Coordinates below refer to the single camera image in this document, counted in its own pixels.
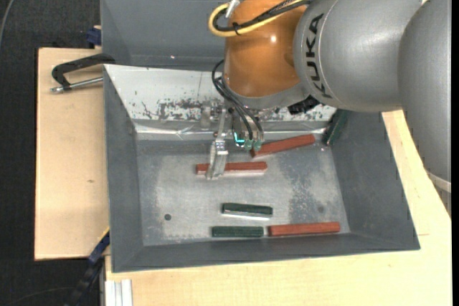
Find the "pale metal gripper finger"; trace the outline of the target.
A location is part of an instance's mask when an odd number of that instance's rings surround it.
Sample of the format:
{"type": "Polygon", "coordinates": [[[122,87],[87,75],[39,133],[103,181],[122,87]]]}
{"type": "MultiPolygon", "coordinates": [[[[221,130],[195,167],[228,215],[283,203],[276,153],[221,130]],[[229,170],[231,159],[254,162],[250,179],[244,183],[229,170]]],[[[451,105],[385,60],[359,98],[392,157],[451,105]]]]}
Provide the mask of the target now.
{"type": "Polygon", "coordinates": [[[219,143],[214,141],[210,148],[209,167],[205,173],[208,180],[217,178],[219,175],[219,143]]]}
{"type": "Polygon", "coordinates": [[[228,151],[224,141],[215,143],[215,157],[214,157],[214,177],[220,177],[225,170],[227,162],[228,151]]]}

